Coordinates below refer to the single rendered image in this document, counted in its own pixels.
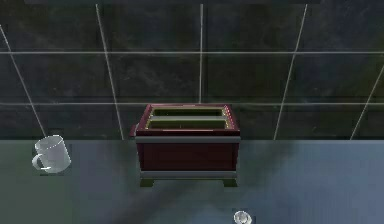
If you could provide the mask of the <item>small clear glass object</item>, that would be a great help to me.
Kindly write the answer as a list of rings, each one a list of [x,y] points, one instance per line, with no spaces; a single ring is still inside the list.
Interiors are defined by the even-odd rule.
[[[234,222],[236,224],[251,224],[252,223],[252,218],[251,216],[242,210],[239,210],[234,213],[233,215]]]

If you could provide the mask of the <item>clear glass mug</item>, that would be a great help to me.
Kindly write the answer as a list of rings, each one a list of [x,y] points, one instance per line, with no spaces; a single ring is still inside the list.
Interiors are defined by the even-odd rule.
[[[46,173],[60,173],[71,164],[64,139],[60,135],[51,135],[38,140],[34,145],[36,155],[31,164],[36,170]]]

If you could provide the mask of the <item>dark red toaster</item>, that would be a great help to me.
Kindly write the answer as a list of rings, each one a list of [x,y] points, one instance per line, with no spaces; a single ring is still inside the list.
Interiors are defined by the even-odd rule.
[[[237,185],[241,136],[228,104],[149,104],[130,136],[142,187],[157,180],[190,179]]]

